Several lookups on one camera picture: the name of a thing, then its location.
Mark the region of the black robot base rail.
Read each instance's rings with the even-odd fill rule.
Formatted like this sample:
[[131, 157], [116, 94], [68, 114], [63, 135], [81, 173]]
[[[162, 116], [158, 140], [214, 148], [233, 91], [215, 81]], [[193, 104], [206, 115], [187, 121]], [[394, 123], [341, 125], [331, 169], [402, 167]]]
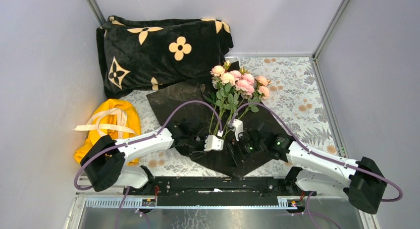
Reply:
[[157, 206], [287, 207], [302, 203], [303, 191], [283, 177], [172, 177], [158, 176], [143, 187], [124, 189], [129, 196], [150, 196]]

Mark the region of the black wrapping paper sheet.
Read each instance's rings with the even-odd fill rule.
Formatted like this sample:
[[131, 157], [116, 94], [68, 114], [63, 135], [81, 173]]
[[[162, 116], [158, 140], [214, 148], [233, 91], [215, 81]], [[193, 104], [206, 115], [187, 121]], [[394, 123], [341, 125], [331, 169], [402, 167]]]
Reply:
[[205, 137], [219, 127], [216, 116], [206, 107], [216, 98], [216, 90], [210, 78], [199, 77], [180, 82], [147, 95], [155, 117], [163, 125], [170, 114], [181, 104], [189, 102], [178, 110], [167, 128], [184, 136], [174, 141], [174, 150], [180, 163], [177, 169], [189, 166], [198, 168], [204, 175], [222, 175], [240, 178], [248, 176], [285, 176], [290, 167], [285, 155], [276, 151], [276, 142], [289, 136], [276, 118], [259, 106], [257, 113], [248, 112], [241, 118], [244, 136], [235, 142], [232, 131], [227, 134], [222, 151], [204, 152]]

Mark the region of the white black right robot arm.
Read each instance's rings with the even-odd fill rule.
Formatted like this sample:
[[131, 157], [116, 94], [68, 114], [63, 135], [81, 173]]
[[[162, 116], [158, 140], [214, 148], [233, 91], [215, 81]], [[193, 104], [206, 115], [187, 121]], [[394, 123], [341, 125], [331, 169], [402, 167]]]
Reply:
[[324, 193], [346, 199], [365, 213], [377, 213], [387, 183], [376, 178], [382, 173], [372, 159], [362, 157], [357, 161], [329, 155], [304, 146], [287, 133], [274, 133], [263, 127], [245, 130], [237, 119], [228, 128], [234, 134], [229, 146], [239, 162], [252, 153], [265, 152], [294, 164], [284, 179], [288, 194]]

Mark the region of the pink fake flower bunch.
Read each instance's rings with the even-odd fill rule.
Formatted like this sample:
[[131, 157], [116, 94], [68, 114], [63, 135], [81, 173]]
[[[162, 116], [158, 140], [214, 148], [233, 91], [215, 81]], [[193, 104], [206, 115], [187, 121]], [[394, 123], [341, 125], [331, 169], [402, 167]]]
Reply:
[[228, 124], [233, 119], [250, 121], [257, 117], [263, 100], [270, 97], [271, 81], [264, 76], [255, 76], [238, 63], [226, 60], [214, 66], [210, 75], [201, 83], [203, 99], [216, 111], [211, 113], [207, 133], [228, 133]]

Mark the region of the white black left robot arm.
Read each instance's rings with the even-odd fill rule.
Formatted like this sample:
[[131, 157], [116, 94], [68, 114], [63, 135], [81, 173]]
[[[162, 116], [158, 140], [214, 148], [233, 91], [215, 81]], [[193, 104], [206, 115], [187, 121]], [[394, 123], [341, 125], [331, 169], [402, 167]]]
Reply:
[[103, 136], [80, 163], [91, 185], [80, 185], [78, 189], [101, 192], [112, 186], [131, 186], [147, 195], [153, 190], [153, 180], [144, 168], [129, 166], [129, 162], [150, 152], [174, 147], [191, 147], [203, 151], [208, 135], [201, 133], [202, 128], [203, 124], [197, 119], [182, 120], [131, 138], [114, 140], [109, 135]]

